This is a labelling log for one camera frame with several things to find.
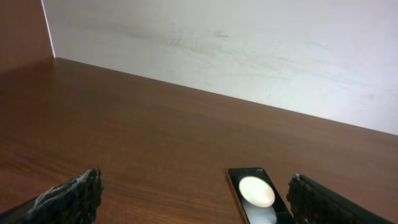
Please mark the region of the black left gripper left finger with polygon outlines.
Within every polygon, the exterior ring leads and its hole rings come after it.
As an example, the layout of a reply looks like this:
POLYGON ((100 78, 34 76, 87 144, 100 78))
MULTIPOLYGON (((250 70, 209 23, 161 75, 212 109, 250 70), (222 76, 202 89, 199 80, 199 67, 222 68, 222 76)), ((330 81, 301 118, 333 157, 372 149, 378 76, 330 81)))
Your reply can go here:
POLYGON ((98 168, 1 213, 1 224, 91 224, 101 205, 103 184, 98 168))

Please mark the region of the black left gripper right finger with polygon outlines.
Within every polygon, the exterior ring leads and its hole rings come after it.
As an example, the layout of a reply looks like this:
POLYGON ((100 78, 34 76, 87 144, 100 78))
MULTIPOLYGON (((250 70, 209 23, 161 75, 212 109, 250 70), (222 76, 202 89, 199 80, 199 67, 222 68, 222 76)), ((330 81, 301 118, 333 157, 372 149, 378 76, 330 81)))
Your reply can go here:
POLYGON ((290 180, 287 201, 298 224, 392 224, 301 174, 290 180))

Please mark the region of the black Galaxy smartphone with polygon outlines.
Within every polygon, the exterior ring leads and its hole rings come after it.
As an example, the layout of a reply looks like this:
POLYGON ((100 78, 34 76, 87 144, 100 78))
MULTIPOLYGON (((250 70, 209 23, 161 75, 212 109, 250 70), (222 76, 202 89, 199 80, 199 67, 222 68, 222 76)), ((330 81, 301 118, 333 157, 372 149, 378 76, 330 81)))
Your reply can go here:
POLYGON ((295 223, 263 168, 229 168, 228 179, 247 224, 295 223))

